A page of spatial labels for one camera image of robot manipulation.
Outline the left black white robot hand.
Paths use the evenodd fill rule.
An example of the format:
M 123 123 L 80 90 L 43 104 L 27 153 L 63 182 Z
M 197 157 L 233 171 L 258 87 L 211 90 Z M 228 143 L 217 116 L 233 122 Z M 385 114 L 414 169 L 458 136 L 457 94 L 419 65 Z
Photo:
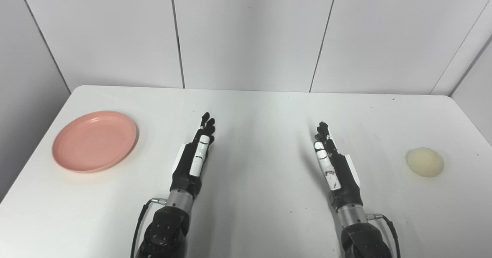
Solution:
M 172 175 L 170 190 L 179 190 L 194 200 L 202 188 L 202 169 L 208 158 L 209 147 L 214 142 L 216 120 L 209 112 L 204 113 L 200 126 L 191 142 L 187 143 Z

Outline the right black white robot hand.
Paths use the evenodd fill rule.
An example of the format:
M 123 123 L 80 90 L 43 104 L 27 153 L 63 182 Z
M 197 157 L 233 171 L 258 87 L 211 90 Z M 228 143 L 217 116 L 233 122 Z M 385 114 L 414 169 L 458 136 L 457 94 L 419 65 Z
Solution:
M 330 205 L 336 212 L 347 205 L 363 206 L 357 175 L 352 170 L 349 155 L 339 153 L 327 123 L 320 122 L 316 130 L 313 149 L 330 190 Z

